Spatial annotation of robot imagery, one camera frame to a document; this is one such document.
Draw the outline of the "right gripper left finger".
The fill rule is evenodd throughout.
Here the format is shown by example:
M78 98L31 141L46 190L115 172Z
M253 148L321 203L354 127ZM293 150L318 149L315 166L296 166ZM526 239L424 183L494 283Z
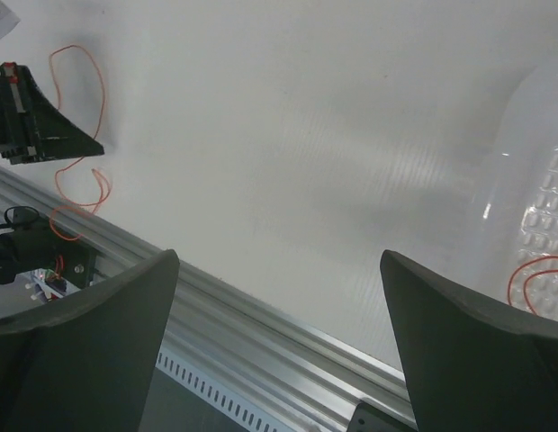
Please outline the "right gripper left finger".
M0 431L136 431L175 296L162 251L0 319Z

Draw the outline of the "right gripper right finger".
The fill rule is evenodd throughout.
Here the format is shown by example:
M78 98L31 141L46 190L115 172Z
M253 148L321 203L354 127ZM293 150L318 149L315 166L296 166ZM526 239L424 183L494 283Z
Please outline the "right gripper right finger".
M558 431L558 322L386 250L382 286L421 431Z

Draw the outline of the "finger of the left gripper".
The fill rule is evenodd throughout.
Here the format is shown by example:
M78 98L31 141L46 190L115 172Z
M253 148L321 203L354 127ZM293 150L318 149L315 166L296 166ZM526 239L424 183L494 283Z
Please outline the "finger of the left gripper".
M0 155L10 164L104 154L100 143L81 138L80 129L50 103L25 65L0 65L0 94L7 126L7 140L0 145Z

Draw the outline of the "red orange wire ball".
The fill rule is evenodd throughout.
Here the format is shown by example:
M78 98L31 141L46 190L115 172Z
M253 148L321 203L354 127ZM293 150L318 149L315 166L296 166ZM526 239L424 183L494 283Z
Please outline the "red orange wire ball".
M103 78L103 74L101 72L101 69L99 68L98 64L95 61L95 58L93 57L93 55L83 46L78 45L78 44L69 44L67 46L64 46L62 48L56 49L54 51L52 51L49 54L48 57L48 62L49 62L49 72L52 78L52 82L56 91L56 97L57 97L57 109L58 111L60 111L61 105L62 105L62 95L61 95L61 88L59 85L59 81L57 79L57 75L56 75L56 69L55 69L55 65L54 65L54 58L60 54L63 53L66 50L80 50L82 51L86 57L89 59L89 61L91 62L94 71L97 75L98 78L98 82L100 85L100 90L101 90L101 104L100 104L100 110L99 110L99 114L98 114L98 119L97 119L97 124L94 130L94 133L92 135L88 135L86 134L84 131L82 130L78 130L78 133L80 134L82 140L86 140L86 139L90 139L90 140L94 140L96 143L96 138L99 135L99 132L102 128L102 124L103 124L103 117L104 117L104 113L105 113L105 108L106 108L106 101L107 101L107 92L106 92L106 87L105 87L105 82L104 82L104 78ZM66 196L66 194L63 192L63 189L61 188L61 184L59 181L59 177L67 172L69 169L71 169L72 167L76 166L78 163L80 163L84 158L86 158L86 156L81 155L79 156L78 154L76 155L76 161L70 163L69 165L58 169L55 174L54 174L54 185L56 188L56 191L59 195L60 198L63 199L64 203L61 204L60 206L54 208L50 215L49 215L49 228L51 229L51 231L53 232L53 234L66 242L75 242L75 241L79 241L83 235L82 234L77 234L74 237L70 237L68 235L64 235L62 232L60 232L56 226L56 215L58 212L63 212L63 211L70 211L70 212L74 212L77 214L86 214L86 215L96 215L96 213L99 211L100 207L108 200L108 198L111 195L112 189L113 189L113 185L112 182L98 169L93 168L91 170L92 175L95 179L95 181L97 182L98 186L99 186L99 198L94 201L94 202L76 202L71 200L68 196Z

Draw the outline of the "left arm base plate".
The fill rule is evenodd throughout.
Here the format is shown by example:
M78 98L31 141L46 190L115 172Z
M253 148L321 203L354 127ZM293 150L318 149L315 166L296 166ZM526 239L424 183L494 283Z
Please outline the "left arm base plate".
M95 271L96 252L88 244L56 235L48 219L29 206L14 206L0 223L0 284L35 270L50 271L52 281L86 288Z

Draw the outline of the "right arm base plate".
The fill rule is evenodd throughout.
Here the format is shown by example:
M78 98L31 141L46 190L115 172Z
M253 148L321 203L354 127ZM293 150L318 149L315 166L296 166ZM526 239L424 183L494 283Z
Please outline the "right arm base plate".
M359 402L346 429L347 432L416 432L396 418L373 407L365 401Z

